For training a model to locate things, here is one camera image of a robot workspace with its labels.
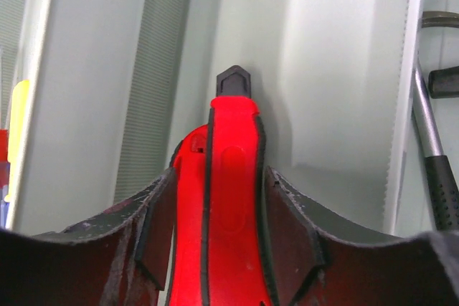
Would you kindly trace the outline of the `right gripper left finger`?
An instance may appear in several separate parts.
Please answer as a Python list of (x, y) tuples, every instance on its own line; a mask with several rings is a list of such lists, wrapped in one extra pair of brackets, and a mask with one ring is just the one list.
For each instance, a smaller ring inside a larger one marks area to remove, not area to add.
[(1, 304), (157, 305), (176, 192), (169, 168), (134, 196), (62, 232), (1, 230)]

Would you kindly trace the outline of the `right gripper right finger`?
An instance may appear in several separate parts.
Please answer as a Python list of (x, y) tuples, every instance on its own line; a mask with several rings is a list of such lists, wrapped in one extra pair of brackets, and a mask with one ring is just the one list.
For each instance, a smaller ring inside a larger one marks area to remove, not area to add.
[(458, 233), (397, 238), (356, 224), (266, 168), (268, 292), (275, 305), (456, 305)]

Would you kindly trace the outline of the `red utility knife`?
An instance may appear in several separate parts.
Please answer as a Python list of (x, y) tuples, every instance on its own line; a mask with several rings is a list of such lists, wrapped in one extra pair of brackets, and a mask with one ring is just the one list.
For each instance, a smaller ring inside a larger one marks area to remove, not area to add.
[(265, 279), (262, 225), (265, 131), (250, 74), (217, 76), (205, 124), (203, 194), (177, 186), (168, 305), (274, 305)]
[(203, 194), (207, 154), (207, 125), (191, 131), (176, 147), (170, 166), (176, 170), (179, 190)]

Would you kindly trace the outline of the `blue handled screwdriver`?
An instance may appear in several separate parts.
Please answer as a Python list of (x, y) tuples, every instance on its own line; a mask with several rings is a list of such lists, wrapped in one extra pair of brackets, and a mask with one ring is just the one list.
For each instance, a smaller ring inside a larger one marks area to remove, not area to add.
[(1, 129), (1, 228), (6, 227), (6, 216), (9, 203), (5, 201), (9, 185), (8, 131)]

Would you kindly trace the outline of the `black hammer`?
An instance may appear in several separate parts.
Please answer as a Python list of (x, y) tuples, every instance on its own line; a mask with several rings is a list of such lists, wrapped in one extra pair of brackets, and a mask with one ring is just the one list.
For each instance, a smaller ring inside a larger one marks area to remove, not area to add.
[(435, 228), (439, 231), (458, 230), (458, 186), (444, 154), (437, 129), (428, 78), (422, 76), (420, 62), (413, 68), (413, 115), (424, 156), (425, 175)]
[(431, 71), (428, 90), (433, 99), (459, 97), (459, 66)]

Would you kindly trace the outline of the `yellow handled screwdriver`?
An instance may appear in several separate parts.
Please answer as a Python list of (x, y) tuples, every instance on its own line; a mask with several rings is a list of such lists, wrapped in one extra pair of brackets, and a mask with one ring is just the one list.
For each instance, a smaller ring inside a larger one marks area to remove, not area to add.
[(17, 170), (17, 158), (19, 155), (24, 116), (27, 99), (29, 96), (29, 80), (22, 80), (14, 87), (11, 96), (11, 112), (9, 123), (9, 142), (7, 160), (10, 164), (8, 194), (4, 201), (9, 203), (14, 196), (15, 175)]

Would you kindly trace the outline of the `green translucent tool box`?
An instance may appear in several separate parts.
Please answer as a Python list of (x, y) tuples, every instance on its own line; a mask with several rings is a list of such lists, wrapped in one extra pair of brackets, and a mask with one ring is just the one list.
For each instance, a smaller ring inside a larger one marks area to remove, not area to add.
[(140, 191), (238, 64), (268, 165), (363, 226), (431, 230), (411, 68), (458, 63), (456, 30), (420, 26), (434, 10), (458, 0), (1, 0), (4, 120), (30, 84), (7, 228), (60, 231)]

